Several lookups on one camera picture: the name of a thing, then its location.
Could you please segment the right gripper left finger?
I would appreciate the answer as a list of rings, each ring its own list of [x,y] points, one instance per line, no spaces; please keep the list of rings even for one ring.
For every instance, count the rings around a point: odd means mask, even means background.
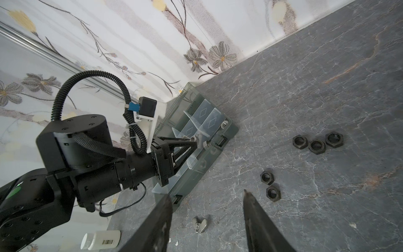
[[[165,195],[135,234],[120,248],[121,252],[165,252],[170,238],[173,207]]]

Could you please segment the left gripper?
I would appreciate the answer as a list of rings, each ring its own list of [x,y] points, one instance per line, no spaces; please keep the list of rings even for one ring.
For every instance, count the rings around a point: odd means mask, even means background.
[[[180,148],[173,156],[170,148]],[[156,164],[156,176],[161,187],[168,185],[169,178],[176,175],[186,160],[197,149],[197,142],[184,138],[156,137],[151,144]]]

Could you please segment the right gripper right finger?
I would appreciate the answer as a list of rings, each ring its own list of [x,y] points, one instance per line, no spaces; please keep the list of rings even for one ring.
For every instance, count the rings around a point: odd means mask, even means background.
[[[251,192],[244,191],[243,214],[250,252],[295,252]]]

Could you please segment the silver hex nut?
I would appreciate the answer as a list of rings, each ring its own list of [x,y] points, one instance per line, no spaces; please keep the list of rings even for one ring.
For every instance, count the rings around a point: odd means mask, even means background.
[[[221,129],[225,129],[228,126],[228,124],[229,124],[228,120],[223,121],[221,124]]]

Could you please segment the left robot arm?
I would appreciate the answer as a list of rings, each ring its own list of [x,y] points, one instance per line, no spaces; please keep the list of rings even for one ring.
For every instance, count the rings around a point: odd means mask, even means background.
[[[89,77],[105,77],[121,89],[132,151],[112,144],[102,115],[61,118],[70,90]],[[155,137],[148,142],[135,121],[131,102],[123,81],[105,71],[83,71],[62,85],[54,100],[51,121],[36,139],[44,168],[1,188],[1,251],[20,251],[68,222],[75,204],[95,212],[102,209],[107,197],[125,189],[136,190],[152,177],[161,186],[168,184],[197,149],[197,139]]]

